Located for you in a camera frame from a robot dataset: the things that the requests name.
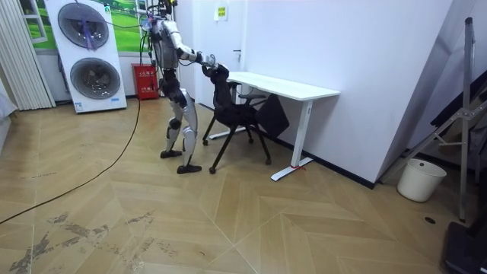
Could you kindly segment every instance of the washing machine door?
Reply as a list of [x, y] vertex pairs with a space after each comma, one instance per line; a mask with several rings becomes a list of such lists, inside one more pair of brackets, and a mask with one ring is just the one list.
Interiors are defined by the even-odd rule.
[[108, 25], [98, 11], [85, 4], [71, 3], [58, 14], [59, 27], [71, 42], [78, 46], [99, 48], [108, 40]]
[[71, 69], [71, 82], [80, 94], [98, 100], [112, 97], [120, 88], [118, 71], [98, 58], [77, 61]]

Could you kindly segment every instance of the white washing machine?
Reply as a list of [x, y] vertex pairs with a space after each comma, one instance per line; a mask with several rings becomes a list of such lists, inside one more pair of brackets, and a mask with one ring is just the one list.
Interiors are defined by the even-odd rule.
[[90, 0], [44, 2], [76, 113], [127, 107], [110, 9]]

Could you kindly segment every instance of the black bag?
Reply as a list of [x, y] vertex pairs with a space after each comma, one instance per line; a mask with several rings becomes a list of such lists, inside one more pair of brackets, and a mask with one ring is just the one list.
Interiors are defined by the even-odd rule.
[[289, 127], [289, 120], [275, 94], [267, 97], [266, 102], [257, 111], [257, 122], [271, 137], [278, 137]]

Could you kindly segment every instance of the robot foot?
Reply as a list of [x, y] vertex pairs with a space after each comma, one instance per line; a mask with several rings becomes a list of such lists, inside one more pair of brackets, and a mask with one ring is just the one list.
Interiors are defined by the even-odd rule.
[[188, 164], [186, 166], [179, 166], [177, 168], [178, 174], [187, 174], [187, 173], [193, 173], [193, 172], [199, 172], [199, 171], [201, 171], [200, 166], [193, 166], [191, 164]]
[[172, 158], [172, 157], [177, 157], [181, 156], [183, 153], [181, 151], [174, 151], [174, 150], [169, 150], [169, 151], [163, 151], [161, 152], [161, 159], [165, 158]]

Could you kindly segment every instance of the door handle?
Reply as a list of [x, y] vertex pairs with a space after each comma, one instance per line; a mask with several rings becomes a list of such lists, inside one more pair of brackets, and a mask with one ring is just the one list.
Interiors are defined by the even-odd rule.
[[238, 53], [238, 62], [240, 62], [240, 58], [242, 57], [242, 50], [234, 49], [234, 53]]

